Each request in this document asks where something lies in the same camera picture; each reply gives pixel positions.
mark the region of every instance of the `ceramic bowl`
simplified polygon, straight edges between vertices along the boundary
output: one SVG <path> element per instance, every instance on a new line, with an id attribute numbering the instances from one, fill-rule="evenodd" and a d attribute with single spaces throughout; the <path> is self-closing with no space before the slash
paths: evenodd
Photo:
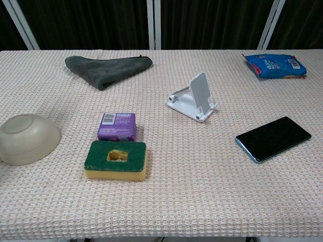
<path id="1" fill-rule="evenodd" d="M 30 164 L 48 155 L 60 138 L 60 131 L 48 119 L 18 115 L 0 127 L 0 158 L 9 165 Z"/>

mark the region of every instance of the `dark curtain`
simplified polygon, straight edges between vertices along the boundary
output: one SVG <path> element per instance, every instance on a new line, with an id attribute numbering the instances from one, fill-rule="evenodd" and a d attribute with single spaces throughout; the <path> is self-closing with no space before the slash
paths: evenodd
<path id="1" fill-rule="evenodd" d="M 27 47 L 12 21 L 4 3 L 0 1 L 0 51 L 26 50 Z"/>
<path id="2" fill-rule="evenodd" d="M 40 49 L 149 49 L 146 0 L 18 0 Z"/>
<path id="3" fill-rule="evenodd" d="M 257 49 L 274 0 L 161 0 L 162 49 Z"/>
<path id="4" fill-rule="evenodd" d="M 323 48 L 323 1 L 287 0 L 268 49 Z"/>

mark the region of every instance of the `phone holder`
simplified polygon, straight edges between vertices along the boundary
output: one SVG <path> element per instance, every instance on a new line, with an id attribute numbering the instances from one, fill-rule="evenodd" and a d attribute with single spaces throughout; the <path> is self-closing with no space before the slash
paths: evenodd
<path id="1" fill-rule="evenodd" d="M 198 122 L 203 122 L 217 106 L 217 103 L 208 101 L 210 96 L 206 75 L 201 72 L 190 81 L 188 87 L 170 95 L 167 105 Z"/>

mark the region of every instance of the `sponge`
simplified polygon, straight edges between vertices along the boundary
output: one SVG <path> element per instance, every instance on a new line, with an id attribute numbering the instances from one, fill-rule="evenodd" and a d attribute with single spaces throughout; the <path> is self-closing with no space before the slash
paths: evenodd
<path id="1" fill-rule="evenodd" d="M 146 168 L 142 142 L 93 141 L 84 163 L 90 179 L 145 180 Z"/>

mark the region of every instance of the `gray microfiber cloth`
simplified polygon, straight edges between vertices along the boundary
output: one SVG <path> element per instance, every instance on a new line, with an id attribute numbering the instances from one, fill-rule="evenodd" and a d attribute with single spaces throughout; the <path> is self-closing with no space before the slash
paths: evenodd
<path id="1" fill-rule="evenodd" d="M 152 65 L 151 59 L 146 56 L 121 59 L 70 56 L 65 63 L 72 72 L 99 90 L 104 90 L 108 83 L 140 73 Z"/>

